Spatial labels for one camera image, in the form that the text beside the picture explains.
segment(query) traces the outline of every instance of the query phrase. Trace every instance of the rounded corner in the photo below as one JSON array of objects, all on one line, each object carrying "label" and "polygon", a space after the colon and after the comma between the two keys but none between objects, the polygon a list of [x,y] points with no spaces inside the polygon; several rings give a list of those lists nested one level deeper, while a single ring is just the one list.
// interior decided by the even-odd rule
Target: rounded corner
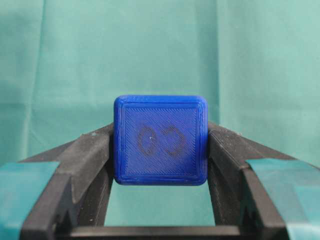
[{"label": "rounded corner", "polygon": [[126,100],[126,97],[127,95],[121,95],[121,96],[118,96],[115,100],[114,100],[114,108],[118,109],[118,108],[121,108],[122,105],[125,103],[125,100]]}]

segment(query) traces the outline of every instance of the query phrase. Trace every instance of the teal tape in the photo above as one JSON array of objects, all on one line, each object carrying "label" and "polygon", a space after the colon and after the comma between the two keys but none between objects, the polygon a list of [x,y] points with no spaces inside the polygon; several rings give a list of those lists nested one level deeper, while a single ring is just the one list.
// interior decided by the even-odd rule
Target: teal tape
[{"label": "teal tape", "polygon": [[18,240],[29,212],[59,162],[7,163],[0,167],[0,239]]},{"label": "teal tape", "polygon": [[300,160],[247,160],[279,211],[291,240],[320,239],[320,170]]}]

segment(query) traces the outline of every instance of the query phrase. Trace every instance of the teal cloth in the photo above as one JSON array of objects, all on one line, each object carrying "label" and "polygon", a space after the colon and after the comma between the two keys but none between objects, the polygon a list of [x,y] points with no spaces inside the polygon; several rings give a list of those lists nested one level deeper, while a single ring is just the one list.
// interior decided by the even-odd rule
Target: teal cloth
[{"label": "teal cloth", "polygon": [[120,185],[113,181],[106,226],[214,226],[208,183]]},{"label": "teal cloth", "polygon": [[1,240],[19,240],[25,219],[58,165],[58,162],[31,162],[0,167]]},{"label": "teal cloth", "polygon": [[290,239],[320,239],[320,170],[300,160],[247,162],[282,216]]},{"label": "teal cloth", "polygon": [[109,124],[119,95],[180,94],[320,166],[319,12],[318,0],[2,0],[0,165]]}]

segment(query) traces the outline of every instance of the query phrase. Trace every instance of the green fabric backdrop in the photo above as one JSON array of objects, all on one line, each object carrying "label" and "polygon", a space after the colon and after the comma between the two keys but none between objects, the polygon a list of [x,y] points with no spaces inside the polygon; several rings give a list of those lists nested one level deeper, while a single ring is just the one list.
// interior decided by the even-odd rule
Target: green fabric backdrop
[{"label": "green fabric backdrop", "polygon": [[123,94],[320,166],[320,1],[2,0],[0,165],[110,123]]}]

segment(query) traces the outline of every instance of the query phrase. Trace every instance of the cube face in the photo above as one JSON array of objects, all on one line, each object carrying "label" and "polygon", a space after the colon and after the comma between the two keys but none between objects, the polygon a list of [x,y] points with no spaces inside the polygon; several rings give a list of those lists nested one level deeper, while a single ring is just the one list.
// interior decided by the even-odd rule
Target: cube face
[{"label": "cube face", "polygon": [[207,138],[202,97],[120,96],[114,102],[115,180],[200,185],[207,179]]}]

